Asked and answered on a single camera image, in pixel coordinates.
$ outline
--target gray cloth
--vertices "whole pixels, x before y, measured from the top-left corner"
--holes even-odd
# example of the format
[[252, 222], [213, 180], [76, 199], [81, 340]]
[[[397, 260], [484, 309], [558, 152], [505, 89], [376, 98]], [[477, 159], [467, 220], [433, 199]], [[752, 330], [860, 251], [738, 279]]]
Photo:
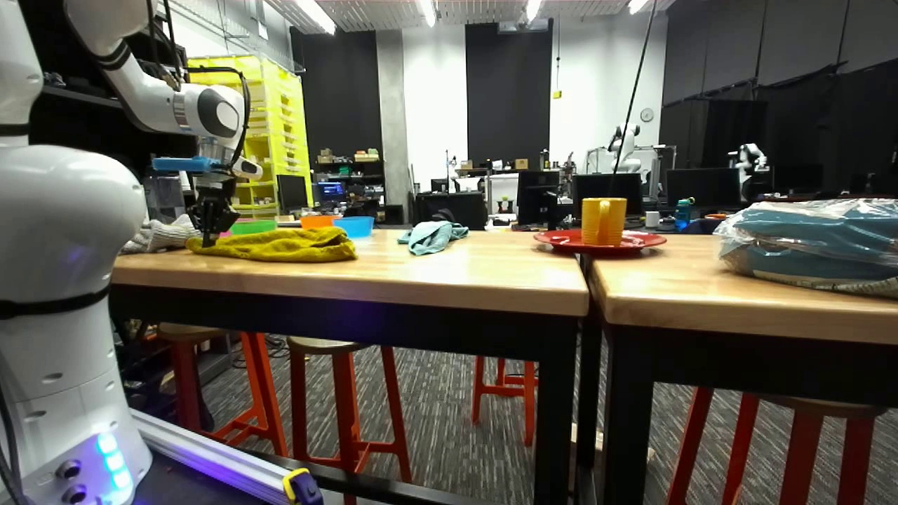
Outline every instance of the gray cloth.
[[435, 255], [467, 235], [469, 227], [454, 222], [419, 222], [410, 234], [398, 239], [398, 245], [407, 245], [414, 255]]

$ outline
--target blue container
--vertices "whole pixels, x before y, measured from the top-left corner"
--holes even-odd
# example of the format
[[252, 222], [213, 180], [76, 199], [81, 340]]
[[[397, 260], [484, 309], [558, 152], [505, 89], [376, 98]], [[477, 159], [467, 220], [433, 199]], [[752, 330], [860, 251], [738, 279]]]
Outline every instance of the blue container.
[[345, 229], [348, 239], [369, 239], [375, 229], [375, 217], [345, 217], [334, 222], [339, 229]]

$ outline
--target gray carpet floor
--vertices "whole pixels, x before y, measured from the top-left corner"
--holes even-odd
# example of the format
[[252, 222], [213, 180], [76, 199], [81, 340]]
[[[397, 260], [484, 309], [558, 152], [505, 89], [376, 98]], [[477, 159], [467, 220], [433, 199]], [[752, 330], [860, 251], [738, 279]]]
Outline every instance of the gray carpet floor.
[[[363, 434], [390, 440], [382, 359], [376, 349], [358, 354], [358, 378], [363, 401]], [[414, 479], [431, 488], [526, 505], [532, 503], [533, 451], [523, 443], [523, 401], [487, 398], [480, 426], [471, 424], [476, 356], [397, 350], [405, 422], [410, 438]], [[338, 451], [332, 364], [325, 356], [309, 356], [309, 448], [318, 455]], [[273, 370], [285, 424], [293, 424], [289, 363], [285, 345], [273, 345]], [[666, 503], [666, 488], [679, 455], [682, 424], [692, 406], [692, 387], [661, 384], [655, 389], [652, 448], [658, 451], [647, 478], [647, 503]], [[236, 359], [233, 370], [205, 387], [205, 401], [217, 422], [236, 415], [248, 401], [248, 378]], [[724, 488], [728, 455], [734, 440], [738, 392], [715, 392], [704, 426], [699, 467], [692, 485], [692, 503], [720, 503]], [[784, 455], [790, 443], [793, 412], [762, 403], [744, 479], [744, 505], [779, 503]], [[875, 424], [868, 503], [898, 503], [898, 417], [882, 415]], [[843, 422], [825, 422], [811, 503], [836, 503], [843, 464]], [[398, 478], [394, 458], [375, 458], [365, 475]]]

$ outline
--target ceiling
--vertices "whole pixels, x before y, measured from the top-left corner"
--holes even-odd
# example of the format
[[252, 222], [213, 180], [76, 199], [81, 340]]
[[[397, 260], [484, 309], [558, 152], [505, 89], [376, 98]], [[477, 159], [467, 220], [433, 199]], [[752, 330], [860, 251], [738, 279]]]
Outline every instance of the ceiling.
[[[303, 33], [324, 33], [295, 0], [269, 0]], [[433, 0], [438, 23], [476, 26], [476, 23], [523, 23], [529, 0]], [[543, 0], [540, 19], [591, 19], [614, 18], [627, 12], [628, 0]], [[318, 6], [344, 30], [403, 30], [428, 27], [419, 0], [318, 0]]]

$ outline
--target black wall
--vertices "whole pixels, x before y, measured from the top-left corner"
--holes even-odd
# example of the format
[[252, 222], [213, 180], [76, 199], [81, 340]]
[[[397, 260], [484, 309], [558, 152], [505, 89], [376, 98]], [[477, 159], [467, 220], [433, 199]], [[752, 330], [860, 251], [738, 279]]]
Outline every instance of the black wall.
[[[676, 4], [669, 13], [669, 105], [664, 140], [679, 144], [682, 159], [693, 164], [696, 145], [734, 144], [735, 138], [728, 138], [728, 131], [762, 131], [762, 145], [779, 171], [779, 187], [836, 190], [860, 187], [860, 180], [870, 171], [880, 176], [896, 175], [898, 58], [873, 68], [856, 61], [868, 61], [868, 53], [898, 47], [898, 30], [882, 30], [875, 33], [880, 40], [870, 43], [868, 30], [880, 30], [870, 9], [888, 12], [889, 6], [888, 0], [831, 0], [822, 30], [819, 26], [804, 27], [804, 18], [784, 18], [790, 6], [780, 0]], [[734, 98], [758, 100], [763, 107], [763, 126], [751, 126], [744, 116], [731, 116], [724, 126], [696, 126], [696, 121], [685, 121], [696, 100], [714, 105]]]
[[303, 37], [293, 27], [289, 37], [295, 61], [306, 71], [309, 155], [382, 148], [376, 33]]
[[467, 27], [471, 159], [532, 158], [536, 168], [540, 152], [550, 144], [550, 58], [550, 30]]

